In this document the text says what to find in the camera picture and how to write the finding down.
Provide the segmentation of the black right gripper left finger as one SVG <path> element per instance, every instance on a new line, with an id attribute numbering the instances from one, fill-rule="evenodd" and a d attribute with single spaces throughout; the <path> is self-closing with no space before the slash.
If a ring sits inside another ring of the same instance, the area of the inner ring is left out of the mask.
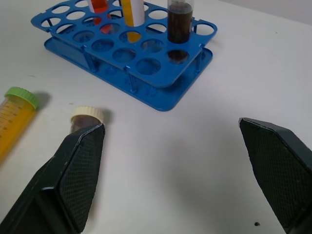
<path id="1" fill-rule="evenodd" d="M 69 134 L 0 224 L 2 234 L 80 234 L 95 196 L 105 125 Z"/>

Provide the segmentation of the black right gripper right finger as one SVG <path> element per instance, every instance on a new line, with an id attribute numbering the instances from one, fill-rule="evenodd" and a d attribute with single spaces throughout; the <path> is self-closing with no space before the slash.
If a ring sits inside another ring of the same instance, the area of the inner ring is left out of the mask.
<path id="1" fill-rule="evenodd" d="M 312 232 L 312 151 L 291 130 L 239 120 L 253 174 L 287 234 Z"/>

